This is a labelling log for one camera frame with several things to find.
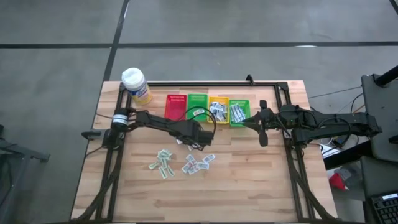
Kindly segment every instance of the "white plastic jar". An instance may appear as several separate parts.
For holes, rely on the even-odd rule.
[[[137,104],[144,105],[151,101],[152,93],[144,74],[138,68],[129,68],[122,72],[122,82]]]

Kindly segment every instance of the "red object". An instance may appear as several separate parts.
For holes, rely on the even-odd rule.
[[[331,186],[337,187],[340,190],[346,190],[344,182],[339,174],[333,174],[333,176],[329,178],[329,183]]]
[[[173,121],[185,120],[187,110],[186,95],[167,95],[164,117]]]

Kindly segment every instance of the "concrete floor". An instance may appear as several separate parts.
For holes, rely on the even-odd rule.
[[[0,0],[0,44],[111,43],[122,3]],[[132,0],[120,42],[390,41],[398,39],[397,22],[387,0]],[[109,52],[0,50],[4,137],[51,154],[47,164],[32,164],[20,221],[68,220],[87,145],[80,133],[92,124]],[[384,73],[397,58],[398,47],[119,49],[110,79],[129,67],[148,80],[242,80],[250,73],[305,80],[315,96],[360,86],[361,75]],[[359,93],[310,102],[336,113]]]

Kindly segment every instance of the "wooden table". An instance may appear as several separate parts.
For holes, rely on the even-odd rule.
[[[292,104],[309,109],[304,83],[288,81]],[[98,103],[98,114],[112,116],[119,82],[105,82]],[[251,113],[259,111],[259,101],[277,112],[275,92],[270,87],[157,87],[154,98],[145,106],[151,114],[164,115],[167,94],[206,93],[248,99]],[[93,127],[108,129],[111,120],[96,116]],[[204,129],[212,130],[209,123]],[[280,131],[268,131],[269,145],[261,147],[258,135],[248,128],[217,125],[215,138],[203,152],[193,151],[197,160],[209,154],[216,159],[209,170],[188,175],[181,171],[190,153],[168,133],[139,128],[127,134],[124,148],[114,222],[279,222],[296,221],[289,171]],[[100,146],[93,141],[88,151]],[[165,180],[159,171],[149,170],[157,152],[173,153],[169,162],[174,177]],[[83,171],[72,212],[78,217],[97,194],[106,157],[105,150],[90,155]],[[318,146],[305,149],[305,165],[312,192],[326,210],[336,216],[335,204]]]

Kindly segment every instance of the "plastic bin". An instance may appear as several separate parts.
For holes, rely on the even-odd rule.
[[[190,108],[193,108],[194,106],[201,106],[204,108],[207,108],[207,94],[188,94],[188,101],[187,101],[187,110]],[[187,119],[191,119],[194,117],[193,112],[199,110],[198,109],[192,109],[188,111],[187,113]],[[196,121],[206,121],[207,115],[199,115],[194,120]]]
[[[210,105],[212,102],[219,102],[220,104],[226,104],[227,113],[226,113],[226,121],[217,121],[217,124],[228,124],[229,123],[229,98],[221,97],[221,96],[209,96],[209,104],[208,109],[210,109]],[[213,123],[212,120],[207,117],[207,121],[209,123]]]
[[[234,105],[234,104],[238,104],[242,110],[244,115],[246,116],[246,118],[250,118],[251,114],[250,114],[250,101],[249,100],[229,100],[229,105]],[[232,121],[232,119],[230,120],[229,124],[231,125],[231,127],[244,127],[242,125],[242,122],[238,122],[235,123]]]
[[[187,96],[186,95],[167,95],[166,108],[164,117],[178,121],[185,120],[185,112],[187,110]]]

